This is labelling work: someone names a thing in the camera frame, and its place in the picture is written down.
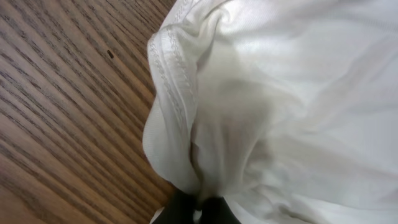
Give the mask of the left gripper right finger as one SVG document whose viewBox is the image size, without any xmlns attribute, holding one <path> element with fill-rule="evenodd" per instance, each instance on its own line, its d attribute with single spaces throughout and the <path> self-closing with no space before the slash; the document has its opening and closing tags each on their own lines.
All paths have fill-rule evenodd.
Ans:
<svg viewBox="0 0 398 224">
<path fill-rule="evenodd" d="M 223 197 L 213 197 L 201 205 L 200 224 L 240 224 Z"/>
</svg>

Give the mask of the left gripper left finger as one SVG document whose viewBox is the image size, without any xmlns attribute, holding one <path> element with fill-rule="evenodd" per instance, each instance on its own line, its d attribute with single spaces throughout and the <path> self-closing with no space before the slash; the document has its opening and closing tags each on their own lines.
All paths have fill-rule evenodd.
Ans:
<svg viewBox="0 0 398 224">
<path fill-rule="evenodd" d="M 196 197 L 176 190 L 174 196 L 152 224 L 194 224 Z"/>
</svg>

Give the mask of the white t-shirt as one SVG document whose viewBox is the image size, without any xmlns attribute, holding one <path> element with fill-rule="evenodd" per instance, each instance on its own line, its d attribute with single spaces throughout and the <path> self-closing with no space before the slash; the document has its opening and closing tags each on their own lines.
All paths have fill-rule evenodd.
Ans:
<svg viewBox="0 0 398 224">
<path fill-rule="evenodd" d="M 397 222 L 396 1 L 177 1 L 147 51 L 176 188 L 242 223 Z"/>
</svg>

